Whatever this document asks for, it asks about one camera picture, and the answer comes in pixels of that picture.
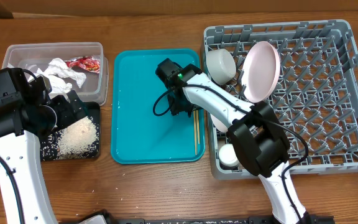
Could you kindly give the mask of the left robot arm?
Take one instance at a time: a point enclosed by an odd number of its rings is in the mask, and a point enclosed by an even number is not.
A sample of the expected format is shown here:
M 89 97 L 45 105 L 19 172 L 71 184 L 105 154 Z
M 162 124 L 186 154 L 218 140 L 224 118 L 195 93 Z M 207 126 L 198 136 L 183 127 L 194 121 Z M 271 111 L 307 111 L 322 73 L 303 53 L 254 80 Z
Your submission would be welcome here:
M 40 164 L 40 141 L 88 116 L 75 91 L 49 96 L 49 80 L 0 70 L 0 191 L 8 223 L 56 223 Z

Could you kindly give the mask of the white paper cup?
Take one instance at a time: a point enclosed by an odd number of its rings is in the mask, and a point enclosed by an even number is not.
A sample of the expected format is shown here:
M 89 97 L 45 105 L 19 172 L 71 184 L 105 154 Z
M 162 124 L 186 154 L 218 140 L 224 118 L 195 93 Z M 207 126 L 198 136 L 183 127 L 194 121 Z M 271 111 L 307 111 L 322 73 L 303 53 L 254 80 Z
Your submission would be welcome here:
M 218 151 L 218 159 L 224 169 L 233 170 L 240 164 L 232 144 L 224 144 L 221 146 Z

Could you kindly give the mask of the large pink plate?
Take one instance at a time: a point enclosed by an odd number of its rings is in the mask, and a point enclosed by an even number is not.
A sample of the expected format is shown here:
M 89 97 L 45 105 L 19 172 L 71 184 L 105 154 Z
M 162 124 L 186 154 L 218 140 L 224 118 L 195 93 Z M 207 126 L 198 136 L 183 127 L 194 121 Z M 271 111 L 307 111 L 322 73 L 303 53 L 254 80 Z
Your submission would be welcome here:
M 252 103 L 264 101 L 273 93 L 280 76 L 277 49 L 266 41 L 256 43 L 246 55 L 242 71 L 245 98 Z

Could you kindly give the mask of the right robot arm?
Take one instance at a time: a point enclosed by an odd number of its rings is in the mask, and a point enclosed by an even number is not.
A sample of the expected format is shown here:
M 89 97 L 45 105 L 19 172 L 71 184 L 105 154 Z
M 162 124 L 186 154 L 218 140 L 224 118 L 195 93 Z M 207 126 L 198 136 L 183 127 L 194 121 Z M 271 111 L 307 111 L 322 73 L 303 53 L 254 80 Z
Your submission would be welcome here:
M 227 127 L 236 158 L 262 181 L 277 222 L 307 222 L 310 215 L 299 201 L 289 172 L 296 165 L 288 155 L 287 134 L 292 130 L 280 124 L 270 105 L 236 98 L 193 64 L 181 67 L 166 58 L 155 73 L 167 89 L 162 96 L 172 115 L 204 109 Z

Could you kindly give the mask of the pink bowl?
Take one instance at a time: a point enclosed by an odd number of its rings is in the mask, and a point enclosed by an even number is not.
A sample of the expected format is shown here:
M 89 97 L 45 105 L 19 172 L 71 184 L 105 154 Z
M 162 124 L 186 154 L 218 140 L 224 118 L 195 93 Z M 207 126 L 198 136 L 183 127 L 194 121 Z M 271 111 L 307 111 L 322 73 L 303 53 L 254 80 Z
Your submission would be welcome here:
M 211 121 L 213 122 L 215 128 L 221 132 L 221 133 L 226 133 L 228 131 L 228 125 L 227 125 L 227 120 L 223 119 L 220 120 L 217 117 L 215 117 L 213 114 L 210 114 L 211 117 Z

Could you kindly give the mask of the grey bowl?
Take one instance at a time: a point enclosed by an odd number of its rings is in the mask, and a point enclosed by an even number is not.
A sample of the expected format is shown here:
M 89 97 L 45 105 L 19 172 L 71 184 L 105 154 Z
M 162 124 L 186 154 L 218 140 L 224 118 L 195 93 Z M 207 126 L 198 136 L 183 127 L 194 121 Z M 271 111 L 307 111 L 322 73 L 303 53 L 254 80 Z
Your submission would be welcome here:
M 226 49 L 212 50 L 206 53 L 206 67 L 211 78 L 218 85 L 225 85 L 236 75 L 235 61 Z

